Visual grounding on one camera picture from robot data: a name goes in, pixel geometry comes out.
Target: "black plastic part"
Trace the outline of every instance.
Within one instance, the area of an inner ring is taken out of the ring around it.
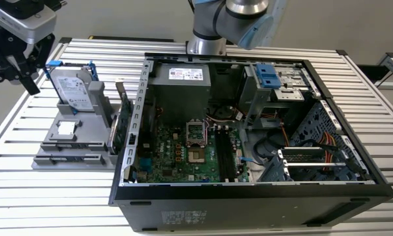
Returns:
[[[195,33],[195,36],[204,39],[204,40],[219,40],[222,39],[223,37],[220,35],[218,36],[207,36],[204,34],[200,34],[199,32],[196,32],[196,30],[194,30],[194,33]]]
[[[130,203],[132,206],[150,206],[152,204],[151,201],[148,202],[131,202]]]
[[[267,13],[267,10],[268,10],[268,9],[266,8],[264,11],[262,11],[260,13],[256,13],[256,14],[254,14],[254,15],[242,15],[242,14],[234,12],[232,10],[230,10],[228,8],[226,8],[226,12],[227,12],[231,16],[234,16],[235,18],[242,19],[242,20],[252,20],[252,19],[258,19],[258,18],[260,18],[260,17]]]
[[[90,37],[90,39],[175,43],[174,39],[167,39],[167,38],[136,38],[136,37],[112,37],[112,36],[94,35]]]
[[[30,55],[28,63],[38,69],[43,69],[47,65],[47,59],[52,50],[55,42],[55,35],[48,35],[40,42],[38,42],[35,49]]]
[[[393,193],[388,184],[347,185],[255,185],[255,186],[134,186],[118,187],[115,200],[163,200],[163,199],[240,199],[240,198],[303,198],[303,197],[366,197],[390,196]]]
[[[158,228],[143,228],[142,231],[158,231]]]
[[[20,20],[26,20],[40,13],[44,6],[44,0],[19,0],[14,3],[0,0],[0,9]]]
[[[40,93],[40,89],[31,77],[23,77],[19,81],[22,85],[26,87],[30,95],[35,95]]]
[[[390,72],[390,69],[384,65],[358,65],[372,83],[380,81]]]
[[[59,41],[59,43],[71,43],[74,38],[63,37]]]
[[[304,64],[304,66],[307,68],[308,74],[311,75],[311,77],[312,77],[312,79],[315,81],[316,86],[319,87],[319,90],[320,90],[320,93],[322,93],[322,97],[324,99],[326,98],[332,98],[334,95],[332,95],[332,93],[331,93],[331,91],[330,91],[326,83],[323,82],[323,80],[322,80],[322,78],[320,78],[320,76],[319,76],[319,74],[318,74],[318,72],[316,72],[316,70],[315,70],[315,68],[312,66],[311,61],[310,60],[304,60],[303,61],[303,64]]]
[[[60,10],[63,7],[60,0],[44,0],[44,3],[54,11]]]
[[[212,28],[214,28],[216,34],[219,34],[218,33],[218,20],[219,20],[219,15],[220,15],[220,12],[222,12],[222,9],[223,9],[224,5],[226,5],[226,1],[223,1],[219,4],[219,7],[218,7],[218,10],[216,10],[216,13],[215,13],[215,18],[214,18],[214,21],[212,21]]]
[[[387,53],[390,58],[393,58],[393,53]]]
[[[342,56],[348,56],[348,53],[346,52],[346,50],[336,50],[336,53],[340,54]]]

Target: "sticker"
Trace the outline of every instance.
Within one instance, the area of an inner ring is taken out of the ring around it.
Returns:
[[[242,120],[242,118],[243,118],[243,113],[239,112],[238,115],[236,115],[236,120]]]
[[[58,144],[60,148],[72,148],[74,146],[71,144]]]
[[[67,161],[66,157],[52,157],[51,160],[54,161]]]
[[[78,77],[59,76],[58,81],[68,104],[79,111],[94,110],[83,80]]]
[[[162,219],[166,225],[204,224],[207,210],[163,211]]]
[[[172,68],[170,69],[171,80],[204,80],[203,69]]]

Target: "blue clip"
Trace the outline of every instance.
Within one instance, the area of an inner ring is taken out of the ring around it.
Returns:
[[[48,64],[47,64],[47,66],[55,66],[55,67],[59,67],[59,66],[62,66],[62,65],[64,65],[64,63],[63,63],[63,61],[60,61],[60,60],[52,60],[52,61],[50,61]]]
[[[262,80],[262,85],[264,88],[279,89],[282,87],[282,81],[276,75],[276,69],[271,64],[256,64],[256,75]]]
[[[94,76],[94,81],[99,81],[99,76],[98,76],[98,69],[96,69],[96,64],[91,60],[88,66],[91,67],[92,70],[92,76]]]

